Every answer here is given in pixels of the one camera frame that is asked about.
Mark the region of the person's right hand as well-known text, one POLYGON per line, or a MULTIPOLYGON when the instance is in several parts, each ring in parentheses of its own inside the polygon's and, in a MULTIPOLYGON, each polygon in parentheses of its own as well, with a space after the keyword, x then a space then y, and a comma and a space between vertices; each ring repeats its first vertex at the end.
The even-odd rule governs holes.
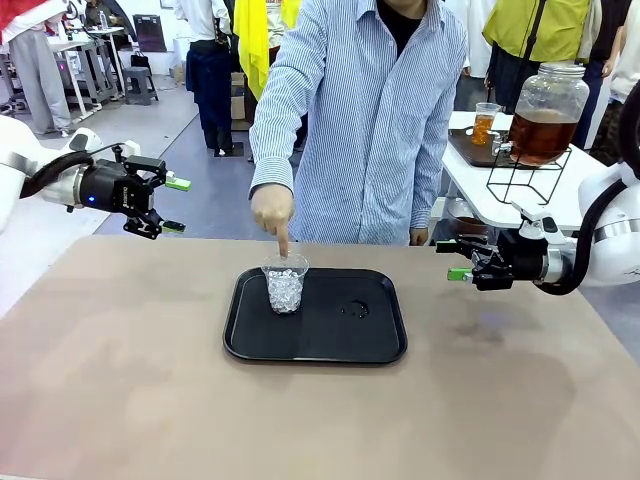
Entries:
POLYGON ((279 184, 264 184, 251 197, 251 211, 256 223, 273 235, 278 242, 279 255, 289 255, 289 221, 294 214, 292 192, 279 184))

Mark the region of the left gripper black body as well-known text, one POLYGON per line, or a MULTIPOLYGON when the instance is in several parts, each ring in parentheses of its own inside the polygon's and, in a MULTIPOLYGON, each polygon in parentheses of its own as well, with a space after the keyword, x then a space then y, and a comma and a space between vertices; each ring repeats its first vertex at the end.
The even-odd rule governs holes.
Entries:
POLYGON ((135 216, 152 210, 153 189, 123 164, 98 160, 82 175, 79 201, 85 207, 135 216))

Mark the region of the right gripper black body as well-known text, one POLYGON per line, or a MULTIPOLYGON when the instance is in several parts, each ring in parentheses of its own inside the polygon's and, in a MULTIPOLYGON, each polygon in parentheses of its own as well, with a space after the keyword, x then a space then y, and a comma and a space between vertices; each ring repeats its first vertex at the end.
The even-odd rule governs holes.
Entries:
POLYGON ((510 289, 516 281, 539 280, 548 242, 522 237, 516 229, 501 230, 496 244, 474 253, 474 285, 479 291, 510 289))

